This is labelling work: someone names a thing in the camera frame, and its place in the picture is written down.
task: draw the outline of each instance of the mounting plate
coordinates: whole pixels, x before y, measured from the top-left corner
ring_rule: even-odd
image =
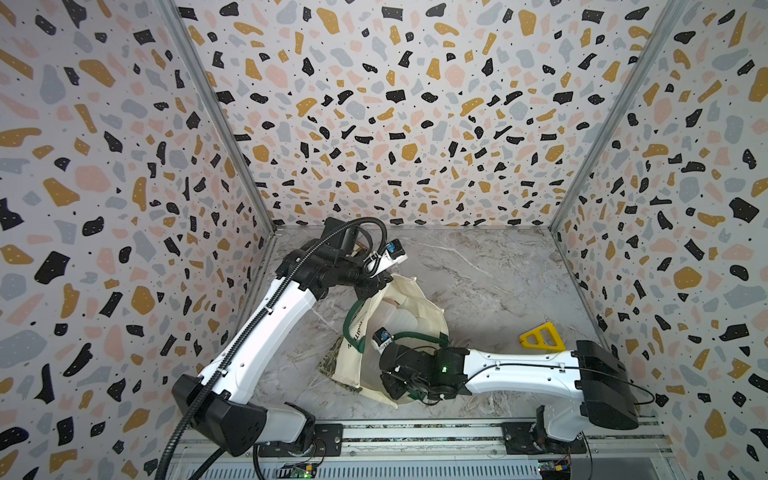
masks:
[[[338,457],[341,455],[341,442],[344,440],[344,425],[341,423],[318,423],[315,425],[315,451],[310,447],[310,450],[305,455],[298,455],[299,457],[305,457],[312,455],[315,458],[325,457]],[[259,447],[259,457],[275,458],[275,457],[294,457],[284,448],[284,444],[281,442],[273,442],[271,445],[265,444]]]
[[[583,439],[575,439],[573,442],[558,442],[549,440],[543,446],[534,444],[534,436],[531,433],[535,422],[504,422],[502,423],[502,439],[507,455],[540,455],[554,453],[565,455],[568,448],[571,453],[587,453],[587,447]]]

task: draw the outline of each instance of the yellow plastic object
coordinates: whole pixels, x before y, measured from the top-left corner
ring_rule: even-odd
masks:
[[[541,334],[541,332],[544,330],[546,330],[550,338],[552,338],[554,345],[549,345],[544,340],[544,337]],[[528,339],[531,337],[536,340],[536,343],[530,343],[528,341]],[[520,335],[519,340],[520,345],[523,345],[523,347],[527,349],[546,350],[548,352],[564,352],[566,350],[563,339],[560,338],[560,334],[555,329],[554,325],[552,325],[552,322],[546,322],[544,325],[537,326],[533,330],[529,330],[526,333],[523,333]]]

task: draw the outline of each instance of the wall panel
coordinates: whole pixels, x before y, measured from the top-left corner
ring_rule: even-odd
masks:
[[[179,3],[276,222],[549,224],[664,3]]]
[[[556,233],[696,480],[768,475],[766,8],[690,3]]]
[[[154,4],[0,13],[0,475],[147,478],[268,230]]]

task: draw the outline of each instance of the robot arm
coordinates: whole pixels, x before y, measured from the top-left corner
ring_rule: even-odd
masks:
[[[624,364],[597,343],[544,355],[501,355],[448,347],[434,353],[392,341],[380,329],[372,336],[382,353],[382,383],[394,399],[408,393],[429,400],[507,390],[558,397],[542,406],[537,441],[572,442],[590,424],[607,429],[638,427]]]
[[[344,226],[329,218],[322,237]],[[199,376],[182,375],[174,384],[174,399],[186,414],[198,393],[220,372],[190,424],[231,455],[241,455],[255,443],[293,443],[302,451],[311,442],[311,414],[295,406],[257,406],[249,400],[288,332],[317,300],[325,298],[331,286],[353,286],[359,299],[369,298],[392,281],[388,268],[407,258],[398,240],[387,243],[381,255],[372,251],[353,255],[357,234],[357,227],[350,227],[320,245],[320,239],[314,239],[289,253],[261,304],[227,348]],[[289,275],[291,281],[281,292]],[[260,314],[264,309],[267,314]],[[227,363],[232,348],[237,351]]]

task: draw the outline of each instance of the black cable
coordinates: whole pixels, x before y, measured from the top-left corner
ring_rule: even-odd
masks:
[[[224,449],[218,449],[214,453],[210,454],[210,457],[205,459],[205,462],[203,462],[200,467],[195,470],[195,473],[192,474],[191,477],[189,477],[187,480],[199,480],[200,478],[203,478],[203,475],[205,475],[205,472],[208,470],[208,468],[214,464],[216,460],[218,460],[219,457],[221,457],[221,454],[224,453]]]
[[[259,446],[254,445],[253,446],[253,469],[256,470],[256,478],[259,480],[266,480],[264,478],[264,473],[261,471],[261,467],[259,466]]]
[[[606,372],[601,372],[600,370],[593,370],[593,369],[582,369],[581,367],[578,367],[578,366],[567,366],[567,367],[565,367],[565,368],[567,368],[567,369],[579,369],[579,370],[584,370],[585,372],[600,373],[601,375],[609,376],[609,377],[611,377],[612,379],[616,379],[616,380],[618,380],[619,382],[622,382],[622,383],[626,383],[627,385],[629,385],[629,386],[633,386],[634,388],[636,388],[636,389],[639,389],[639,390],[642,390],[643,392],[646,392],[648,395],[650,395],[650,397],[651,397],[651,398],[650,398],[650,400],[648,400],[647,402],[635,402],[635,403],[634,403],[635,405],[649,405],[649,404],[651,404],[651,403],[654,403],[654,402],[656,402],[656,396],[655,396],[655,395],[654,395],[654,393],[653,393],[653,392],[651,392],[649,389],[645,389],[645,388],[643,388],[643,387],[641,387],[641,386],[639,386],[639,385],[637,385],[637,384],[635,384],[635,383],[632,383],[632,382],[628,382],[627,380],[623,380],[623,379],[620,379],[620,378],[618,378],[617,376],[613,376],[613,375],[611,375],[611,374],[609,374],[609,373],[606,373]]]
[[[373,255],[374,254],[374,251],[373,251],[373,238],[371,237],[371,234],[368,233],[368,231],[363,229],[363,228],[359,228],[358,231],[360,233],[362,233],[362,235],[366,238],[366,240],[368,240],[368,251],[366,252],[367,255],[368,256]],[[373,264],[373,270],[371,270],[371,273],[367,273],[366,272],[366,275],[369,275],[369,276],[373,277],[374,273],[376,273],[376,271],[379,269],[379,264],[380,263],[381,263],[381,256],[379,255],[376,258],[376,262]]]
[[[585,372],[593,372],[593,373],[599,373],[599,374],[601,374],[601,375],[605,375],[606,377],[612,378],[612,379],[614,379],[614,380],[618,380],[619,382],[622,382],[622,383],[626,383],[626,384],[627,384],[627,385],[629,385],[629,386],[633,386],[633,387],[635,387],[635,388],[637,388],[637,389],[640,389],[640,390],[642,390],[642,391],[646,392],[648,395],[650,395],[650,396],[654,397],[654,399],[652,399],[652,400],[649,400],[649,401],[647,401],[647,402],[636,402],[636,403],[634,403],[635,405],[648,405],[648,404],[650,404],[650,403],[653,403],[653,402],[655,402],[655,401],[656,401],[656,396],[655,396],[655,395],[654,395],[654,394],[653,394],[653,393],[652,393],[650,390],[648,390],[648,389],[645,389],[645,388],[643,388],[643,387],[641,387],[641,386],[639,386],[639,385],[636,385],[636,384],[634,384],[634,383],[632,383],[632,382],[628,382],[627,380],[624,380],[624,379],[620,379],[619,377],[617,377],[617,376],[613,376],[613,375],[611,375],[610,373],[601,372],[600,370],[593,370],[593,369],[583,369],[583,368],[581,368],[580,366],[564,366],[564,367],[558,367],[558,366],[551,366],[551,365],[536,365],[536,364],[534,364],[534,363],[499,363],[498,365],[496,365],[496,364],[494,363],[493,365],[489,365],[489,366],[486,366],[484,369],[480,369],[480,370],[479,370],[477,373],[475,373],[473,376],[469,377],[469,378],[467,379],[466,383],[469,383],[469,381],[470,381],[470,380],[474,379],[476,376],[480,375],[480,374],[481,374],[481,373],[483,373],[485,370],[494,369],[494,368],[496,368],[497,366],[535,366],[535,367],[538,367],[538,368],[542,368],[542,369],[553,369],[553,370],[554,370],[554,369],[560,369],[560,368],[562,368],[562,369],[567,369],[567,370],[584,370]]]
[[[379,242],[379,249],[377,250],[379,257],[376,259],[376,265],[373,269],[373,272],[376,272],[376,270],[379,268],[379,263],[381,262],[381,256],[386,251],[386,225],[378,218],[361,217],[343,223],[342,225],[339,225],[338,227],[331,230],[327,235],[322,237],[319,242],[315,243],[309,249],[307,249],[304,255],[298,259],[295,267],[290,271],[290,273],[288,273],[288,275],[283,279],[283,282],[281,282],[277,287],[277,290],[275,290],[275,293],[270,297],[266,305],[253,318],[251,318],[248,323],[246,323],[245,327],[240,332],[238,332],[238,334],[235,336],[235,339],[227,347],[227,354],[221,360],[219,368],[216,369],[213,375],[210,376],[206,384],[189,405],[189,408],[184,413],[184,416],[181,417],[181,420],[176,425],[174,432],[170,435],[168,443],[165,445],[165,449],[163,450],[163,455],[160,457],[160,462],[157,465],[157,471],[155,472],[154,476],[155,480],[165,480],[165,477],[168,473],[168,467],[170,466],[170,460],[173,458],[176,446],[179,444],[181,436],[184,434],[184,430],[189,425],[190,420],[197,413],[197,410],[200,409],[200,406],[203,405],[203,401],[208,397],[208,394],[210,394],[211,390],[213,390],[216,382],[218,382],[219,378],[221,378],[222,371],[232,363],[232,359],[237,354],[237,351],[243,345],[250,333],[254,328],[256,328],[256,325],[258,325],[261,320],[269,312],[272,311],[272,308],[277,304],[277,301],[280,299],[283,293],[285,293],[299,268],[301,268],[301,266],[309,257],[312,256],[313,253],[315,253],[315,250],[319,249],[321,245],[330,240],[332,237],[343,232],[344,230],[349,229],[350,227],[362,225],[363,223],[374,223],[382,232],[382,238]]]
[[[369,278],[373,278],[374,276],[376,276],[376,271],[379,270],[379,264],[382,262],[382,255],[383,255],[383,252],[381,252],[381,253],[376,252],[376,261],[373,264],[373,268],[371,269],[371,273],[368,273],[368,277]]]
[[[310,463],[310,460],[312,460],[315,457],[315,452],[317,452],[317,444],[315,442],[312,442],[312,455],[310,455],[307,460],[286,465],[284,468],[293,468],[303,463]]]
[[[589,452],[589,476],[587,477],[587,480],[592,480],[592,472],[594,471],[594,464],[592,463],[592,449],[589,448],[589,442],[587,442],[587,435],[582,432],[581,437],[584,439],[584,446],[587,447],[587,452]]]
[[[323,443],[323,457],[320,459],[320,463],[315,465],[315,468],[321,466],[324,461],[326,461],[326,453],[328,453],[328,445],[326,445],[326,441],[323,439],[315,439],[315,442],[322,442]]]

